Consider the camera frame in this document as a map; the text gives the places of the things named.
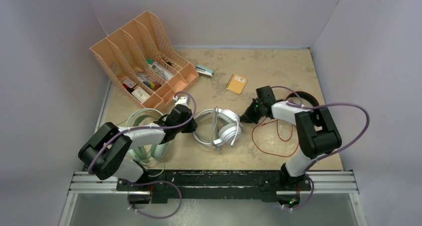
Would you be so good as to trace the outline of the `white staples box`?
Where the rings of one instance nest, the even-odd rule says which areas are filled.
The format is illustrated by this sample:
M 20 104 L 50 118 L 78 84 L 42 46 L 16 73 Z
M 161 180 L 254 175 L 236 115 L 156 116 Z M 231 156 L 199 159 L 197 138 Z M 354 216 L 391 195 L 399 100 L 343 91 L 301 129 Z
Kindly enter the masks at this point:
M 150 95 L 141 87 L 134 89 L 131 94 L 141 103 L 144 103 L 147 99 L 150 98 Z

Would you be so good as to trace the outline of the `red black headphones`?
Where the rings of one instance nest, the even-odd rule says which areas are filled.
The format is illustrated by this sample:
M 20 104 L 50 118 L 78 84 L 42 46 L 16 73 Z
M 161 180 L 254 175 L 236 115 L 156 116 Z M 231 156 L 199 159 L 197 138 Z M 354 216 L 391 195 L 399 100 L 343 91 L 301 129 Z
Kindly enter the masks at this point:
M 303 91 L 296 91 L 294 93 L 290 93 L 286 97 L 286 100 L 288 100 L 290 98 L 297 98 L 298 96 L 300 97 L 300 99 L 309 102 L 313 107 L 319 106 L 319 102 L 314 96 L 312 96 L 311 94 L 309 94 L 307 92 L 303 92 Z

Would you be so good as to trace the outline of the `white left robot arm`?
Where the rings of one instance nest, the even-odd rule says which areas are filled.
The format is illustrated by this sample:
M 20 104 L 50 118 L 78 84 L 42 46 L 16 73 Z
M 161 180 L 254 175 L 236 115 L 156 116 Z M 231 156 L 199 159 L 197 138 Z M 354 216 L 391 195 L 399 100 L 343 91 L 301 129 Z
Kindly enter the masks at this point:
M 128 151 L 145 145 L 165 144 L 178 133 L 191 133 L 196 108 L 176 104 L 170 114 L 148 125 L 118 127 L 114 123 L 103 124 L 82 146 L 78 158 L 88 167 L 90 174 L 100 180 L 111 176 L 129 182 L 135 190 L 148 186 L 149 173 L 134 160 L 126 158 Z

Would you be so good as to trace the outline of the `light blue stapler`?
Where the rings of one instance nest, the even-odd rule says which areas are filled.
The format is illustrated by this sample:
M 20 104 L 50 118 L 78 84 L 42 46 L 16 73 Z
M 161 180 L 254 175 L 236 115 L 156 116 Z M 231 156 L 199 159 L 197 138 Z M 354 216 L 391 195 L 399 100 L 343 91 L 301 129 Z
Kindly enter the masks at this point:
M 203 77 L 206 77 L 206 78 L 213 78 L 213 75 L 214 75 L 214 71 L 213 70 L 211 70 L 211 69 L 209 69 L 207 67 L 204 67 L 202 65 L 197 65 L 195 67 L 195 69 L 196 69 L 196 71 L 198 72 L 198 74 L 200 76 L 203 76 Z

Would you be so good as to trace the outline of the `white over-ear headphones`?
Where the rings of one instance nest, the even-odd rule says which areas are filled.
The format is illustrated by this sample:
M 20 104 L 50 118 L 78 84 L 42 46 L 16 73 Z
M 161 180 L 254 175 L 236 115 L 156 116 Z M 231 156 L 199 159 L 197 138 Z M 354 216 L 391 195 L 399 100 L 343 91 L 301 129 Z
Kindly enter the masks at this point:
M 242 134 L 239 115 L 231 110 L 215 107 L 198 113 L 194 120 L 199 122 L 207 116 L 211 116 L 211 136 L 205 140 L 194 131 L 193 136 L 196 141 L 205 146 L 212 146 L 215 149 L 219 149 L 225 144 L 233 146 Z

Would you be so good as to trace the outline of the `clear plastic ruler pouch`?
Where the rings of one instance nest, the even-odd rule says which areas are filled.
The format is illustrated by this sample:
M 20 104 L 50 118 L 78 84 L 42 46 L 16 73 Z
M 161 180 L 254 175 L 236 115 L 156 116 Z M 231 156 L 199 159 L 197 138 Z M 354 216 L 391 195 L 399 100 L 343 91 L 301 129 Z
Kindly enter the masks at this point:
M 170 71 L 168 71 L 166 68 L 164 68 L 157 62 L 149 64 L 149 67 L 165 81 L 169 81 L 174 77 L 174 74 L 172 74 Z

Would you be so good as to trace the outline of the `colourful marker set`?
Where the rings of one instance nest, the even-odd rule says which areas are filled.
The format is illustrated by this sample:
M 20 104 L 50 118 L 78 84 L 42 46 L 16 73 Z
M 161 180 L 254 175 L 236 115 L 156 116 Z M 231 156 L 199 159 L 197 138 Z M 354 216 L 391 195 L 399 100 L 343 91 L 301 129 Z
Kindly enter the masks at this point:
M 143 84 L 146 85 L 148 88 L 152 89 L 153 91 L 156 91 L 161 87 L 161 84 L 156 81 L 143 81 Z

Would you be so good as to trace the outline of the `mint green headphones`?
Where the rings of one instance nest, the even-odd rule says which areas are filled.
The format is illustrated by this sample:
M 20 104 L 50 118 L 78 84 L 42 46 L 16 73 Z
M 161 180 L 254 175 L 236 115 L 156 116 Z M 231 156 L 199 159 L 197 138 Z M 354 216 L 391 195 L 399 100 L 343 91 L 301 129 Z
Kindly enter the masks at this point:
M 153 108 L 144 108 L 135 111 L 127 120 L 125 123 L 126 127 L 133 127 L 133 126 L 139 126 L 145 119 L 147 118 L 155 118 L 159 119 L 158 116 L 152 115 L 152 114 L 142 114 L 143 112 L 156 112 L 160 116 L 163 116 L 164 114 L 160 112 L 159 110 L 153 109 Z M 133 161 L 141 164 L 142 166 L 149 165 L 152 161 L 150 158 L 153 158 L 154 160 L 157 160 L 162 163 L 163 169 L 155 175 L 149 175 L 150 177 L 158 177 L 160 176 L 164 170 L 165 170 L 165 163 L 163 161 L 163 158 L 165 154 L 167 153 L 167 150 L 169 148 L 168 143 L 163 144 L 152 144 L 148 151 L 146 151 L 145 146 L 140 146 L 137 148 L 134 148 L 132 150 L 129 150 L 129 155 L 132 158 Z

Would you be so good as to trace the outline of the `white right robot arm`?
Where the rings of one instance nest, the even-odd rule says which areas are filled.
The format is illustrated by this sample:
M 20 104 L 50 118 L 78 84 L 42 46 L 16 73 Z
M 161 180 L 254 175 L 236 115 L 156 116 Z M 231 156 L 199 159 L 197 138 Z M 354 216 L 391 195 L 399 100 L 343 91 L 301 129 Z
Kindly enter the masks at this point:
M 258 123 L 262 117 L 287 121 L 296 126 L 299 150 L 293 158 L 281 166 L 280 185 L 287 190 L 304 179 L 307 168 L 322 155 L 328 155 L 342 144 L 340 133 L 327 107 L 306 109 L 294 107 L 288 100 L 275 98 L 273 88 L 256 89 L 257 97 L 240 116 L 244 123 Z

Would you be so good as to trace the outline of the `red white small box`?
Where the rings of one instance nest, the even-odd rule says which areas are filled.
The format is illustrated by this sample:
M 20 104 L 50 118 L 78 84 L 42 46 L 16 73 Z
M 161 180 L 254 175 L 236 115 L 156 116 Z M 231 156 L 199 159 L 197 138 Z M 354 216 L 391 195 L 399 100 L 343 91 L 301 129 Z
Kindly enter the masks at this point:
M 123 83 L 124 85 L 126 85 L 128 88 L 131 88 L 131 89 L 133 89 L 134 87 L 136 87 L 136 86 L 137 86 L 137 84 L 136 84 L 134 81 L 132 81 L 130 78 L 125 78 L 125 79 L 122 81 L 122 83 Z

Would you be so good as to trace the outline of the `peach plastic file organizer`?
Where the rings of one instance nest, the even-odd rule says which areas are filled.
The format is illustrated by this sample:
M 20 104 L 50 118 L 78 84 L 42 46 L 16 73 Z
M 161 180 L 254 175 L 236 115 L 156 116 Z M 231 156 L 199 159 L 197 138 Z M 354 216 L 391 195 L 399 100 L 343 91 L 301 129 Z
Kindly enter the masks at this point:
M 161 20 L 149 11 L 108 35 L 90 50 L 114 86 L 141 108 L 164 110 L 176 92 L 186 91 L 199 79 L 193 64 L 173 49 Z M 163 80 L 149 67 L 153 62 L 159 63 L 174 77 Z M 128 88 L 122 83 L 125 78 L 130 78 L 137 86 Z M 156 81 L 161 87 L 153 91 L 143 81 Z M 144 103 L 131 94 L 137 87 L 150 95 Z

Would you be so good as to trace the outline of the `yellow spiral notebook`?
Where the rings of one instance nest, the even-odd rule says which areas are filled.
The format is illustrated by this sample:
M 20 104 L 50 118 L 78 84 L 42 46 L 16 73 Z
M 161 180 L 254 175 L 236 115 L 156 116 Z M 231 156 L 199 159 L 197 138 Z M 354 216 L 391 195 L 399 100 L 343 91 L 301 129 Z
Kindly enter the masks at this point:
M 226 84 L 226 89 L 234 93 L 241 94 L 246 83 L 247 79 L 245 77 L 238 74 L 232 74 Z

